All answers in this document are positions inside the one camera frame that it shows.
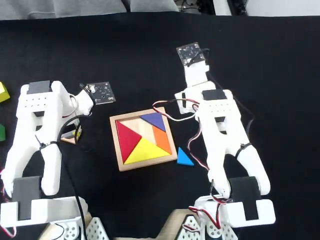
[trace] red triangle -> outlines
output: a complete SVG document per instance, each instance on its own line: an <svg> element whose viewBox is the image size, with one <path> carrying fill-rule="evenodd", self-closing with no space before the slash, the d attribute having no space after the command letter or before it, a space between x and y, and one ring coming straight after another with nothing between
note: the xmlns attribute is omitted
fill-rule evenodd
<svg viewBox="0 0 320 240"><path fill-rule="evenodd" d="M115 121L115 124L118 132L122 161L125 163L142 137L119 121Z"/></svg>

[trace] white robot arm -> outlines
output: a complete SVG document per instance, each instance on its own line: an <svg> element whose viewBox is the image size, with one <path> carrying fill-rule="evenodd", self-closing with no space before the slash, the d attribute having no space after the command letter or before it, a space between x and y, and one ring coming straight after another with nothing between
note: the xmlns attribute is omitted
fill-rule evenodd
<svg viewBox="0 0 320 240"><path fill-rule="evenodd" d="M56 144L59 131L70 118L89 115L92 106L93 102L84 90L72 96L60 81L51 85L49 81L35 82L21 87L14 140L1 174L4 189L10 197L14 179L22 177L30 158L38 150L44 160L42 191L47 196L57 194L62 158Z"/></svg>
<svg viewBox="0 0 320 240"><path fill-rule="evenodd" d="M42 198L41 190L46 196L59 191L62 154L58 142L61 137L75 134L76 127L80 127L77 118L91 114L95 99L88 91L84 87L74 96L60 81L32 82L21 87L14 140L1 173L3 190L12 197L10 202L1 204L3 228L60 223L64 228L76 229L74 238L69 239L76 239L78 235L86 239L84 215L88 205L85 200L78 196ZM36 151L41 152L44 160L43 177L23 177Z"/></svg>
<svg viewBox="0 0 320 240"><path fill-rule="evenodd" d="M208 81L209 66L198 43L177 48L187 88L175 94L181 114L195 113L207 151L208 180L219 198L232 199L219 208L220 221L231 227L273 224L276 220L273 204L262 195L270 192L270 181L257 150L250 143L241 122L241 114L230 90L216 89ZM227 179L225 155L234 156L246 169L248 177ZM213 216L218 203L211 196L200 197L195 207Z"/></svg>

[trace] tangram puzzle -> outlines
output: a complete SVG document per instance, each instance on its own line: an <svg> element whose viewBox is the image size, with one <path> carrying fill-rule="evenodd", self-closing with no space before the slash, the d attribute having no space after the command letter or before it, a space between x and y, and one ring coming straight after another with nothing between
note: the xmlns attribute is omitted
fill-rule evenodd
<svg viewBox="0 0 320 240"><path fill-rule="evenodd" d="M153 109L112 116L110 123L120 171L177 159L168 120Z"/></svg>

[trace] wooden frame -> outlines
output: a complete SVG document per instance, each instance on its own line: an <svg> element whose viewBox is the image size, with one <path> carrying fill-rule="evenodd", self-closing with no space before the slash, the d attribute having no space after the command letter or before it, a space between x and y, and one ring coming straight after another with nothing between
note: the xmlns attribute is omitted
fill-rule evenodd
<svg viewBox="0 0 320 240"><path fill-rule="evenodd" d="M159 107L159 110L162 112L165 112L164 107ZM177 150L175 147L174 139L171 134L170 126L168 123L168 119L165 116L162 116L162 120L165 126L165 132L168 137L169 145L172 151L172 154L169 156L162 156L162 157L157 157L149 160L144 160L144 161L139 161L139 162L134 162L130 164L124 164L122 155L121 155L121 149L120 149L120 144L119 144L119 138L118 138L118 131L117 131L117 126L116 126L116 121L121 121L121 120L127 120L130 118L137 118L141 115L145 114L153 114L156 113L153 109L148 109L148 110L143 110L143 111L136 111L136 112L131 112L131 113L126 113L126 114L121 114L121 115L116 115L116 116L111 116L110 117L110 124L111 124L111 130L112 130L112 136L113 136L113 142L115 146L115 153L116 153L116 159L118 162L118 167L119 170L122 171L127 171L131 169L137 169L137 168L142 168L146 166L151 166L155 164L160 164L160 163L165 163L169 161L173 161L177 159Z"/></svg>

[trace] circuit board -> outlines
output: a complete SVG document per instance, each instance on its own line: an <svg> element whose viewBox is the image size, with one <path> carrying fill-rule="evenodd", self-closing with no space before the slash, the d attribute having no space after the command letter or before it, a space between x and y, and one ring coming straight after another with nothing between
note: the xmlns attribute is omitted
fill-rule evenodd
<svg viewBox="0 0 320 240"><path fill-rule="evenodd" d="M191 61L191 59L196 56L196 54L198 54L198 55L194 58L194 60L193 60L194 63L198 63L198 62L206 60L203 53L199 54L199 52L201 51L201 48L199 46L199 43L197 43L197 42L177 47L176 51L178 52L178 55L179 55L181 62L184 66L187 66L188 63Z"/></svg>
<svg viewBox="0 0 320 240"><path fill-rule="evenodd" d="M115 95L112 92L110 83L99 82L99 83L90 83L87 84L87 88L91 91L92 96L94 97L95 104L109 104L116 101Z"/></svg>

